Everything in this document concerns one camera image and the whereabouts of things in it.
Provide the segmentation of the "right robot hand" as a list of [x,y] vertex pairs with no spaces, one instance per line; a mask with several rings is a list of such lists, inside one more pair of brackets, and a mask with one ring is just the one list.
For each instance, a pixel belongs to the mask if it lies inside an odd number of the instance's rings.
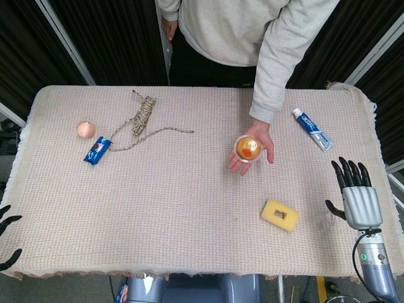
[[339,210],[330,200],[327,209],[336,217],[345,220],[354,230],[377,229],[383,223],[379,199],[372,186],[369,172],[364,164],[345,160],[332,161],[336,179],[343,200],[343,210]]

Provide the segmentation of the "person's open hand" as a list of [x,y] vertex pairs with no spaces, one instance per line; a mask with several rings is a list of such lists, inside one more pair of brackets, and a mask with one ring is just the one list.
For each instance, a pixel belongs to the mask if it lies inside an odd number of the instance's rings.
[[[266,157],[269,163],[273,163],[274,159],[274,145],[269,134],[270,124],[257,120],[255,118],[252,119],[252,123],[250,127],[247,129],[244,135],[255,136],[262,143],[263,149],[266,150]],[[245,175],[252,165],[253,162],[244,163],[237,159],[234,150],[229,155],[229,169],[232,173],[239,172],[240,175]]]

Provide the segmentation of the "person's hand at side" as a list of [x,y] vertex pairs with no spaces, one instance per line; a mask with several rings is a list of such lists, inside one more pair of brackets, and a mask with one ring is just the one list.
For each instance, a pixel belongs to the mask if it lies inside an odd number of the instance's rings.
[[163,33],[165,34],[167,40],[172,43],[178,27],[178,21],[169,21],[162,17],[161,22]]

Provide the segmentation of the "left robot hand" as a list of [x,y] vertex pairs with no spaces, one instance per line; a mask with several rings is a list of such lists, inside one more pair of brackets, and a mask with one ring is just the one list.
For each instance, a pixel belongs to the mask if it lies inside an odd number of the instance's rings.
[[11,215],[4,217],[11,209],[11,205],[4,205],[0,208],[0,272],[11,268],[20,258],[22,248],[11,251],[9,248],[13,240],[10,239],[10,226],[21,220],[21,215]]

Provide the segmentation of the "clear cup with orange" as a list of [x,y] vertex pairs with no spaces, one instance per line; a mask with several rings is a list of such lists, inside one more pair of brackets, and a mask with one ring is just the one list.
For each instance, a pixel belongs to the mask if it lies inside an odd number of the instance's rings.
[[237,159],[244,163],[256,161],[262,149],[263,146],[260,140],[251,135],[240,136],[234,145],[234,152]]

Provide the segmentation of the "grey sweatshirt sleeve forearm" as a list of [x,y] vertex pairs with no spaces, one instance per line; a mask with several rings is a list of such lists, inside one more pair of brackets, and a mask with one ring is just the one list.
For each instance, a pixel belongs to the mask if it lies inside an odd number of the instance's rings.
[[340,0],[288,0],[270,22],[259,51],[251,117],[271,124],[296,65]]

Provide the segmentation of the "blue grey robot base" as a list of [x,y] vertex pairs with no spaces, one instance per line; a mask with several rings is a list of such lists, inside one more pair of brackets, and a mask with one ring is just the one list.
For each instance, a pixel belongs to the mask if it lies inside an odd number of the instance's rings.
[[142,274],[121,283],[114,303],[263,303],[260,276]]

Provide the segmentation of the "person's grey sweatshirt torso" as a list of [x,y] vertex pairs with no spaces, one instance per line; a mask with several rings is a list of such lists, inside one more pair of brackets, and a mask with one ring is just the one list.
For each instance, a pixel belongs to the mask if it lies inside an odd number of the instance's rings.
[[288,0],[157,0],[162,16],[177,21],[187,43],[227,66],[258,63],[263,37]]

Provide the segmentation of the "white blue toothpaste tube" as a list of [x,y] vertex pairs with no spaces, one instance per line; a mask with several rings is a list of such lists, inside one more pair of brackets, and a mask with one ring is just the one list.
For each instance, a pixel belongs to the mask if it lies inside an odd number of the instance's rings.
[[333,146],[333,141],[310,119],[310,117],[299,108],[292,111],[295,119],[312,140],[323,152],[328,151]]

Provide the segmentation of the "yellow sponge with hole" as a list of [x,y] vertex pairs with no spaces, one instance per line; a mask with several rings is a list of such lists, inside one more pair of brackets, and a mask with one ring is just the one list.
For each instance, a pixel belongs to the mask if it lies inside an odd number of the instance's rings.
[[261,218],[287,232],[293,232],[299,219],[299,212],[279,201],[269,199],[261,212]]

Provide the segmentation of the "beige woven tablecloth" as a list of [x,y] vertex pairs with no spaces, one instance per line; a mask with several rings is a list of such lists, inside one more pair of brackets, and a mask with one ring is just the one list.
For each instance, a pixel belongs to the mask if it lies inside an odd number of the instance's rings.
[[[343,207],[331,162],[362,162],[377,190],[395,275],[404,233],[374,127],[375,105],[356,87],[288,90],[264,155],[245,176],[228,154],[248,126],[252,92],[172,86],[47,86],[33,101],[2,203],[10,227],[6,274],[260,273],[354,276],[356,233],[327,209]],[[326,152],[295,119],[299,108],[326,133]],[[89,121],[91,138],[76,127]],[[83,159],[103,136],[112,144]],[[299,212],[293,232],[261,218],[269,199]]]

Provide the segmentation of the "blue cookie packet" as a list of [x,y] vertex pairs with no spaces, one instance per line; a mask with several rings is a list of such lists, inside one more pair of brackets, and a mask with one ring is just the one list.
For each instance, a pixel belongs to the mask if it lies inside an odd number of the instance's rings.
[[83,160],[92,165],[98,164],[99,160],[103,157],[104,153],[108,150],[111,144],[111,140],[100,136],[85,155]]

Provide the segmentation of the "pink round ball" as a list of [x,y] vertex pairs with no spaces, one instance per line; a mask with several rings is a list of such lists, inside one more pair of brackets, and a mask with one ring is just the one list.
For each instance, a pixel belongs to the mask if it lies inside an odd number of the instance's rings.
[[78,136],[82,138],[91,138],[95,134],[96,127],[89,121],[81,121],[76,127]]

